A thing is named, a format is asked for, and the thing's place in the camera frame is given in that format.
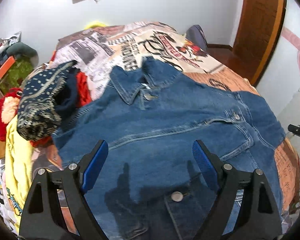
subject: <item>red plush toy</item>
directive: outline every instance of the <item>red plush toy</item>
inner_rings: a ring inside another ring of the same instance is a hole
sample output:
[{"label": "red plush toy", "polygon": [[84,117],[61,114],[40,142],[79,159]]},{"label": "red plush toy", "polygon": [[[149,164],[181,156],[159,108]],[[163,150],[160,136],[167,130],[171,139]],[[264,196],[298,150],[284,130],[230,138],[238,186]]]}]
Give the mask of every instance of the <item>red plush toy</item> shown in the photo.
[{"label": "red plush toy", "polygon": [[9,92],[0,99],[0,141],[6,141],[7,125],[17,114],[19,101],[22,95],[20,88],[11,88]]}]

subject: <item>yellow cloth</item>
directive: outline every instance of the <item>yellow cloth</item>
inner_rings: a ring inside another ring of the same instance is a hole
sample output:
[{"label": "yellow cloth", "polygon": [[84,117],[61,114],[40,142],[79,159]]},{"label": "yellow cloth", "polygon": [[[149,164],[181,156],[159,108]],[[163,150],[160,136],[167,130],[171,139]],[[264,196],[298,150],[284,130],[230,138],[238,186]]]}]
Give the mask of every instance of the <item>yellow cloth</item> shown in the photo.
[{"label": "yellow cloth", "polygon": [[17,118],[16,115],[7,126],[5,173],[8,198],[15,211],[15,227],[19,232],[22,210],[32,182],[33,147],[18,134]]}]

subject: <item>wooden door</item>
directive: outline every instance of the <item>wooden door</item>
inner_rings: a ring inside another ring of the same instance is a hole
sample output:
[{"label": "wooden door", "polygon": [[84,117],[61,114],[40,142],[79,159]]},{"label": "wooden door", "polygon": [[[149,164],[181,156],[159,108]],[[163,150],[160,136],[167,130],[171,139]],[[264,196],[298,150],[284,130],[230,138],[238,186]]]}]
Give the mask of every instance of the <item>wooden door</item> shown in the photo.
[{"label": "wooden door", "polygon": [[233,53],[251,84],[261,77],[279,37],[286,0],[244,0]]}]

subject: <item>navy blue and white patterned fabric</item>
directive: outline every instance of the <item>navy blue and white patterned fabric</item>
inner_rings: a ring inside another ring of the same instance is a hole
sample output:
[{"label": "navy blue and white patterned fabric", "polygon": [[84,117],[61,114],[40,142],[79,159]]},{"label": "navy blue and white patterned fabric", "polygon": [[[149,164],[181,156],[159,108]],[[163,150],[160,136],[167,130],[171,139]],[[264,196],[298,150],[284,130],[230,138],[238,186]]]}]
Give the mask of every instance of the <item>navy blue and white patterned fabric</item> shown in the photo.
[{"label": "navy blue and white patterned fabric", "polygon": [[38,141],[50,136],[63,117],[75,110],[77,101],[77,61],[46,69],[30,79],[18,108],[18,133],[26,140]]}]

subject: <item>denim jacket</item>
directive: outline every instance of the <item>denim jacket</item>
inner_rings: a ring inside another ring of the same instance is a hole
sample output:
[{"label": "denim jacket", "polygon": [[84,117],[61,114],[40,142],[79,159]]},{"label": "denim jacket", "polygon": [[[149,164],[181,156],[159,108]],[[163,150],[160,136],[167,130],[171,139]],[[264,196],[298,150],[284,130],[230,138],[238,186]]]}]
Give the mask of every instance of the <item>denim jacket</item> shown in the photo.
[{"label": "denim jacket", "polygon": [[[109,144],[85,197],[110,239],[194,237],[216,198],[192,156],[197,139],[238,170],[262,169],[281,211],[274,150],[285,133],[262,97],[199,84],[151,57],[134,71],[115,66],[110,78],[103,96],[53,135],[64,165],[77,163],[99,139]],[[225,233],[240,200],[238,191]]]}]

